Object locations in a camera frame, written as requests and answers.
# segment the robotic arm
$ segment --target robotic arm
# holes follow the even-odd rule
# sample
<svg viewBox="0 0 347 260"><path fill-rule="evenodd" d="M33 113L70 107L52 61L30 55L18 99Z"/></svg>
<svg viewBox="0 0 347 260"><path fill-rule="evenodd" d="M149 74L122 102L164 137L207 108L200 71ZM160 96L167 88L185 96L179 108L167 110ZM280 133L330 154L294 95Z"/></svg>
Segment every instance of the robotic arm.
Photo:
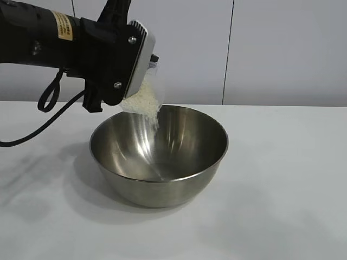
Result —
<svg viewBox="0 0 347 260"><path fill-rule="evenodd" d="M102 101L117 105L139 90L149 62L158 61L152 54L154 36L140 22L127 24L130 3L131 0L108 0L98 21L91 21L0 0L0 63L59 69L40 98L41 111L50 111L57 102L63 73L85 79L85 90L72 101L84 96L83 107L89 112L101 112ZM11 145L0 142L0 146L21 144L28 137L33 136Z"/></svg>

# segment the screw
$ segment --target screw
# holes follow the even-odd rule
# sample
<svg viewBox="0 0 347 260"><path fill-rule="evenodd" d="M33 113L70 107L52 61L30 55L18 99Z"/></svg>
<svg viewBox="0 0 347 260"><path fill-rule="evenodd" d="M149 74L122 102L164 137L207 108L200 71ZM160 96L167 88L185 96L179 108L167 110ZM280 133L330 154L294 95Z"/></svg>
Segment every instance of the screw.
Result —
<svg viewBox="0 0 347 260"><path fill-rule="evenodd" d="M129 42L130 44L135 44L136 41L137 41L137 39L136 39L136 37L134 37L134 36L130 36L129 39L128 39L128 42Z"/></svg>
<svg viewBox="0 0 347 260"><path fill-rule="evenodd" d="M35 41L34 50L32 52L33 55L37 55L41 51L41 45L38 41Z"/></svg>
<svg viewBox="0 0 347 260"><path fill-rule="evenodd" d="M115 89L120 89L121 88L121 82L118 81L113 86Z"/></svg>

